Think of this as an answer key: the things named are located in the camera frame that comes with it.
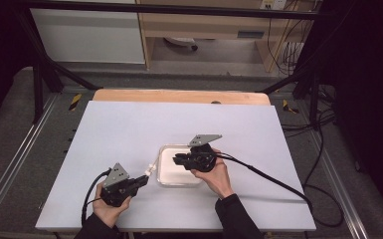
person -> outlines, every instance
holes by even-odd
[[[223,159],[217,158],[216,164],[210,172],[192,169],[191,173],[204,180],[210,189],[219,196],[215,204],[215,210],[223,226],[224,239],[263,238],[263,234],[232,189],[227,165]],[[100,192],[101,183],[97,185],[96,198],[99,198]],[[94,213],[86,220],[75,239],[119,238],[120,233],[115,222],[120,213],[129,207],[130,200],[131,197],[125,199],[120,207],[108,206],[103,200],[94,201]]]

transparent plastic container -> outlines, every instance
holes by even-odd
[[[173,157],[176,153],[188,153],[190,148],[184,144],[166,144],[160,148],[157,165],[157,180],[168,187],[193,187],[201,183],[183,165],[176,165]]]

black sleeve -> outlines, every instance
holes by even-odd
[[[216,212],[223,226],[224,239],[263,238],[237,194],[216,202]]]
[[[94,213],[86,220],[82,230],[75,239],[119,239],[121,235],[116,226],[113,228],[104,224]]]

hand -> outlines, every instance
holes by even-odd
[[[216,159],[215,167],[209,172],[201,172],[196,169],[191,169],[194,176],[203,179],[207,185],[218,194],[220,199],[234,194],[232,190],[231,181],[229,179],[228,168],[222,158]]]
[[[103,182],[97,185],[95,199],[100,198],[102,186],[103,186]],[[95,215],[104,224],[112,228],[114,224],[116,223],[116,220],[119,217],[120,213],[128,209],[130,201],[131,201],[131,197],[129,196],[122,202],[122,205],[120,205],[119,207],[113,207],[113,206],[107,205],[103,200],[96,200],[93,202],[93,211]]]

white tabletop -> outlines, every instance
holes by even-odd
[[[221,134],[210,144],[302,191],[274,107],[174,103],[89,102],[67,157],[36,224],[49,231],[81,228],[81,210],[94,179],[119,162],[143,175],[159,149],[196,134]],[[226,161],[232,186],[257,226],[268,231],[315,230],[306,203],[293,193]],[[127,231],[222,229],[205,183],[161,185],[153,173],[117,225]]]

